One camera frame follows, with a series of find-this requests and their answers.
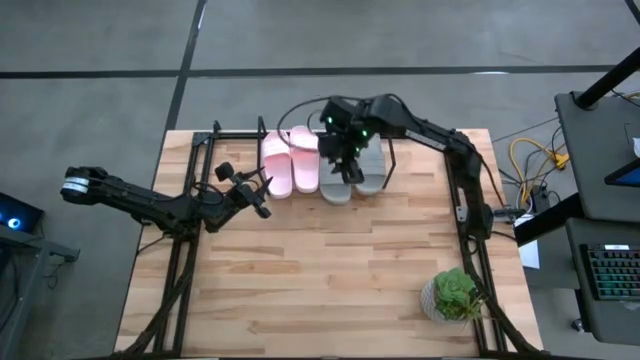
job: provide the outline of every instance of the butcher block tabletop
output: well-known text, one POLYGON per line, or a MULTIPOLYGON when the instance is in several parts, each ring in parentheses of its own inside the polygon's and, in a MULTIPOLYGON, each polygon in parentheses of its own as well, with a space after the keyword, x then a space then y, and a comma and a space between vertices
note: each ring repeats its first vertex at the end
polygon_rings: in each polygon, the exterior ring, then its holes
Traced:
MULTIPOLYGON (((488 130, 463 132, 498 180, 488 130)), ((167 133, 155 191, 181 193, 192 134, 167 133)), ((219 233, 203 230, 182 356, 477 355, 472 324, 438 324, 420 309, 425 283, 462 267, 443 155, 408 140, 394 140, 394 148, 397 167, 383 193, 362 197, 354 189, 349 204, 332 206, 319 192, 294 191, 287 199, 267 200, 269 219, 248 208, 219 233)), ((383 149, 388 167, 386 141, 383 149)), ((213 168, 224 161, 236 171, 254 170, 256 140, 216 140, 211 183, 219 184, 213 168)), ((222 191, 229 187, 219 185, 222 191)), ((498 208, 484 170, 482 187, 487 203, 498 208)), ((511 233, 506 225, 494 228, 511 233)), ((160 236, 157 228, 146 227, 140 246, 160 236)), ((171 241, 137 257, 116 350, 129 346, 159 308, 171 241)), ((500 305, 541 348, 515 242, 494 235, 487 247, 500 305)), ((169 345, 176 313, 177 306, 169 320, 169 345)), ((495 348, 491 341, 489 348, 495 348)))

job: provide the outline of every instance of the gray slipper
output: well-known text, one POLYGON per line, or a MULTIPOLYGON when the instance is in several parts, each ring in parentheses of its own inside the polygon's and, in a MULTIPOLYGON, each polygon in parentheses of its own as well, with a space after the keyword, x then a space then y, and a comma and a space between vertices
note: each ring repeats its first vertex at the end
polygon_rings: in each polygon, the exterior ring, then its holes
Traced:
POLYGON ((345 205, 351 199, 351 185, 342 181, 340 173, 332 174, 334 165, 320 158, 320 193, 332 205, 345 205))
POLYGON ((369 140, 369 146, 360 153, 358 165, 364 174, 364 182, 356 184, 358 193, 368 196, 382 191, 384 181, 387 179, 387 169, 380 135, 376 134, 369 140))

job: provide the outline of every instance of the slide sandal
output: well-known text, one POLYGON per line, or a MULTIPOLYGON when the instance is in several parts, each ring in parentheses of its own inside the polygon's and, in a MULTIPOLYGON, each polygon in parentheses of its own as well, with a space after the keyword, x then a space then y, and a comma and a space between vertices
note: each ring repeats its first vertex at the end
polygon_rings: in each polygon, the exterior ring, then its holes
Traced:
POLYGON ((270 132, 262 140, 262 166, 264 177, 273 177, 269 184, 269 193, 274 199, 284 199, 291 195, 293 189, 291 181, 291 155, 289 146, 278 136, 278 133, 270 132))
POLYGON ((301 193, 312 193, 318 190, 318 172, 320 170, 318 137, 306 126, 294 126, 289 134, 289 141, 292 145, 293 181, 296 184, 296 189, 301 193))
POLYGON ((332 205, 345 205, 351 199, 351 185, 342 181, 340 173, 332 174, 334 165, 320 159, 320 194, 332 205))
POLYGON ((364 182, 356 184, 356 190, 360 195, 374 195, 382 191, 384 181, 387 179, 384 153, 380 135, 374 135, 369 140, 369 146, 362 149, 358 164, 364 174, 364 182))

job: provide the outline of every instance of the rgb keyboard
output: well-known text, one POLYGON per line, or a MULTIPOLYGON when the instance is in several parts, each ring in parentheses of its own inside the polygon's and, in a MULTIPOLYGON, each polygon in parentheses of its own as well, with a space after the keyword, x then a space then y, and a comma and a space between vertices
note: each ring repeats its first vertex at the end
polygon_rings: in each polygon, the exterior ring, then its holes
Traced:
POLYGON ((640 246, 582 245, 598 300, 640 300, 640 246))

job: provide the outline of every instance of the white pot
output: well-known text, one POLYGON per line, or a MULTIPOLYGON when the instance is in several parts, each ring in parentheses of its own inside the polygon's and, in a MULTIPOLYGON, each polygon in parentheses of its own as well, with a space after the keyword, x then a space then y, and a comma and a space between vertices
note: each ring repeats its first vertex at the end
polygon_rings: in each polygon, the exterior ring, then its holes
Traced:
POLYGON ((464 324, 466 320, 447 320, 444 315, 436 309, 436 284, 433 280, 429 281, 420 293, 420 305, 422 311, 429 319, 440 324, 464 324))

